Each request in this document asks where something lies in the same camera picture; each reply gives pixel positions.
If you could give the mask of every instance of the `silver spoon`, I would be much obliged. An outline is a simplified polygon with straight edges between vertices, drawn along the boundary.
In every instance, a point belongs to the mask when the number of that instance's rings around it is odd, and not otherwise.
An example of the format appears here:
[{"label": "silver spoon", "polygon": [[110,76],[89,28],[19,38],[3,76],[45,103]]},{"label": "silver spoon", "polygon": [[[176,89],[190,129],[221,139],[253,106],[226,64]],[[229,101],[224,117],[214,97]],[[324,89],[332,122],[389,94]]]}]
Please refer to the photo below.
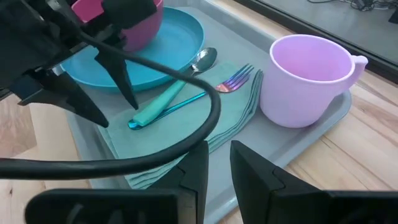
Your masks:
[{"label": "silver spoon", "polygon": [[[195,57],[192,65],[189,66],[184,74],[197,75],[210,69],[217,58],[217,50],[213,47],[203,49]],[[185,82],[177,80],[173,85],[166,89],[160,96],[154,99],[140,113],[134,115],[133,121],[140,126],[145,126],[153,121],[177,96],[184,87]]]}]

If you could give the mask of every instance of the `cup rim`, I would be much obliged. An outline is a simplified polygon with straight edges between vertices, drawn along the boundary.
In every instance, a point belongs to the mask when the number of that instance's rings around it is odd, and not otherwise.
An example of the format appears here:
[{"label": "cup rim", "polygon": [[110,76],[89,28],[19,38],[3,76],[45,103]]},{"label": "cup rim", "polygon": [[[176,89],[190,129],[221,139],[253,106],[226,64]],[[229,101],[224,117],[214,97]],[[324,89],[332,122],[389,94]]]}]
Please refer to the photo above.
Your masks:
[{"label": "cup rim", "polygon": [[[286,40],[286,39],[290,39],[290,38],[295,38],[295,37],[308,37],[308,38],[313,38],[313,39],[318,39],[318,40],[326,41],[326,42],[328,42],[329,44],[333,44],[334,46],[336,46],[336,47],[338,47],[339,49],[341,49],[341,50],[348,56],[348,58],[351,60],[351,69],[349,70],[348,74],[345,75],[345,76],[343,76],[343,77],[341,77],[341,78],[339,78],[339,79],[336,79],[336,80],[319,81],[319,80],[311,80],[311,79],[299,77],[299,76],[297,76],[297,75],[294,75],[293,73],[290,73],[290,72],[287,71],[286,69],[282,68],[282,66],[280,66],[280,65],[276,62],[276,60],[275,60],[275,58],[274,58],[274,54],[273,54],[273,52],[274,52],[274,47],[275,47],[279,42],[281,42],[282,40]],[[314,84],[329,85],[329,84],[335,84],[335,83],[339,83],[339,82],[345,81],[345,80],[347,80],[347,79],[354,73],[354,69],[355,69],[354,61],[353,61],[352,55],[351,55],[344,47],[340,46],[339,44],[337,44],[337,43],[335,43],[335,42],[333,42],[333,41],[331,41],[331,40],[325,39],[325,38],[323,38],[323,37],[317,37],[317,36],[314,36],[314,35],[307,35],[307,34],[286,35],[286,36],[284,36],[284,37],[281,37],[281,38],[277,39],[276,41],[274,41],[274,43],[272,43],[271,48],[270,48],[270,50],[269,50],[269,53],[270,53],[269,55],[271,56],[272,63],[273,63],[274,65],[276,65],[279,69],[281,69],[284,73],[288,74],[288,75],[289,75],[290,77],[292,77],[292,78],[295,78],[295,79],[298,79],[298,80],[301,80],[301,81],[306,81],[306,82],[314,83]]]}]

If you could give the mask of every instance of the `iridescent fork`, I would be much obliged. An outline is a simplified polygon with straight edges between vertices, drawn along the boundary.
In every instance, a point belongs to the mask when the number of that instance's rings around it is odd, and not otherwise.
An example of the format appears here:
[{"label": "iridescent fork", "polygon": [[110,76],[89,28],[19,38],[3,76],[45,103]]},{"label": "iridescent fork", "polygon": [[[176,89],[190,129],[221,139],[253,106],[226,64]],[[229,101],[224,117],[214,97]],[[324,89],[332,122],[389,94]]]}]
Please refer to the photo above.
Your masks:
[{"label": "iridescent fork", "polygon": [[[245,84],[249,78],[250,78],[250,73],[253,71],[254,67],[250,64],[246,64],[244,67],[239,69],[231,78],[227,79],[226,81],[220,83],[219,85],[216,86],[216,90],[219,91],[220,93],[232,93],[233,91],[239,89],[243,84]],[[160,118],[163,118],[170,113],[180,109],[181,107],[188,105],[195,100],[202,98],[206,95],[206,92],[197,94],[196,96],[187,99],[177,105],[174,105],[170,108],[164,109],[152,122],[147,124],[146,126],[152,124],[153,122],[158,121]],[[131,130],[139,130],[145,126],[141,126],[134,122],[134,120],[129,121],[129,128]]]}]

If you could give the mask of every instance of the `mug handle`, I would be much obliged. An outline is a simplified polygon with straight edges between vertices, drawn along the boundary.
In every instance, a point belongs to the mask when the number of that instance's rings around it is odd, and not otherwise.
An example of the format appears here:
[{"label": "mug handle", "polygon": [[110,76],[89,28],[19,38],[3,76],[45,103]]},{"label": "mug handle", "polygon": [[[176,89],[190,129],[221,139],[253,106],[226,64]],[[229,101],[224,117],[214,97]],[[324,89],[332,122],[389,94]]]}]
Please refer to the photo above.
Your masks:
[{"label": "mug handle", "polygon": [[368,59],[364,56],[352,55],[351,58],[354,61],[355,69],[354,73],[346,81],[346,90],[351,88],[351,86],[353,86],[356,81],[358,81],[361,74],[365,71],[365,66],[368,64]]}]

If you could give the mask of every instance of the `fork handle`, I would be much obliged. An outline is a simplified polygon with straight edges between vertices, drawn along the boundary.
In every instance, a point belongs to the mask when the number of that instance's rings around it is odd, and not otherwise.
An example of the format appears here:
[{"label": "fork handle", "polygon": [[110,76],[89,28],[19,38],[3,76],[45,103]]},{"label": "fork handle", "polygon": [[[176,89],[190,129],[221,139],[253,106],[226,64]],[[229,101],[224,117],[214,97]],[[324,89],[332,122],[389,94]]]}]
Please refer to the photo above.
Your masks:
[{"label": "fork handle", "polygon": [[[199,93],[196,96],[193,96],[193,97],[191,97],[191,98],[189,98],[189,99],[187,99],[187,100],[185,100],[185,101],[183,101],[183,102],[181,102],[179,104],[176,104],[176,105],[174,105],[174,106],[172,106],[170,108],[164,109],[153,121],[151,121],[150,123],[148,123],[145,126],[148,126],[148,125],[160,120],[161,118],[164,118],[165,116],[169,115],[170,113],[173,113],[174,111],[180,109],[181,107],[183,107],[185,105],[188,105],[188,104],[194,102],[195,100],[197,100],[197,99],[199,99],[201,97],[204,97],[205,95],[206,95],[205,92]],[[141,128],[143,128],[145,126],[141,126],[141,125],[137,124],[134,120],[130,120],[129,121],[129,128],[131,130],[140,130]]]}]

